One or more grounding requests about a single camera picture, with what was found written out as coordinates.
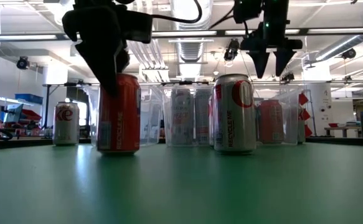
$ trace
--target green table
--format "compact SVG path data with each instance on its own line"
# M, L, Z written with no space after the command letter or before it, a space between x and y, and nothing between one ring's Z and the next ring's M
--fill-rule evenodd
M4 149L0 223L363 223L363 147Z

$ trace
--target ceiling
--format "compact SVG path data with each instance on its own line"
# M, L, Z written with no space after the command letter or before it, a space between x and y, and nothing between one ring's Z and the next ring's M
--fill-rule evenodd
M313 5L313 3L324 3L322 6ZM211 23L219 20L228 10L232 8L233 1L214 0L212 8ZM0 33L1 34L36 34L36 33L62 33L61 25L55 22L52 11L42 1L18 1L18 0L1 0L0 1ZM153 0L153 13L171 15L169 11L168 0ZM295 0L290 1L288 10L288 19L291 21L289 28L300 27L360 27L363 26L363 1L358 0L356 4L349 4L349 1L327 0L327 1L308 1ZM248 27L255 29L262 18L248 21ZM242 24L235 24L233 20L228 20L216 27L216 29L243 29ZM173 22L162 19L154 20L155 30L172 30ZM304 45L295 58L299 58L305 52L315 52L335 43L344 36L307 36L295 37L299 38L307 45ZM251 58L245 53L239 53L233 61L231 67L224 66L223 53L228 45L230 38L213 38L213 42L205 44L204 63L202 65L201 75L214 76L213 72L222 73L245 73L255 74L255 67ZM169 77L175 77L178 70L177 55L175 45L169 43L168 39L158 39L161 53L166 65L169 67ZM63 41L46 41L46 42L6 42L1 43L0 50L5 52L9 57L15 59L16 54L11 55L12 49L46 50L53 55L57 55L68 66L74 68L75 77L93 78L93 74L83 59L79 56L71 57L70 48L72 42L70 40ZM333 78L343 77L345 74L363 69L363 43L354 47L357 51L356 59L346 60L341 58L332 58L329 60L331 65L331 75ZM41 55L30 57L32 62L39 65L47 65L53 57ZM127 72L138 72L139 62L134 55L131 55L130 65L126 69ZM295 73L295 78L300 78L302 71L301 66L297 66L291 70ZM271 80L271 76L275 74L275 56L270 55L265 76L263 79Z

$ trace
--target ceiling light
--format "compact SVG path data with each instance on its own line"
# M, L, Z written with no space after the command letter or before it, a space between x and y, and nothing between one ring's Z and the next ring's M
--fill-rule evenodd
M56 35L0 35L0 40L55 40Z
M299 29L286 29L285 34L297 34ZM226 30L225 35L245 35L245 30Z
M154 31L152 37L181 37L181 36L205 36L216 35L217 31L212 30L189 30L189 31Z
M169 40L169 43L206 43L214 42L214 39L176 39Z
M345 34L345 33L356 33L356 32L362 32L363 28L329 28L329 29L310 29L308 31L309 34L327 34L327 33L333 33L333 34Z

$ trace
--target red flag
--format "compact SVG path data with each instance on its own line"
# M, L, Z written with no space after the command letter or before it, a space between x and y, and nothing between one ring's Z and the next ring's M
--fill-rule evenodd
M308 102L307 97L303 93L300 93L299 94L299 103L300 103L300 105L304 105L307 102Z

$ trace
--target white column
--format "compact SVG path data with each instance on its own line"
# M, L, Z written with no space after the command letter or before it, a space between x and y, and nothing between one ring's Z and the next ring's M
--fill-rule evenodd
M44 67L43 69L43 76L45 79L45 84L64 84L68 80L68 68L65 65L62 65L60 63L51 63L49 66ZM44 88L42 90L42 94L44 97L46 96L47 88ZM58 87L49 98L49 104L48 104L48 116L47 116L47 127L52 126L54 123L54 108L60 101L65 101L65 98L67 97L67 89L66 87Z
M312 68L310 65L303 65L303 80L331 80L331 74L329 72L329 64L327 61L315 63ZM331 84L309 84L304 86L305 89L311 91L311 101L313 102L314 114L311 114L311 108L308 112L315 118L315 126L318 136L325 136L326 130L324 128L329 127L328 123L333 123L332 115L332 97L331 97ZM308 122L308 126L314 133L313 122Z

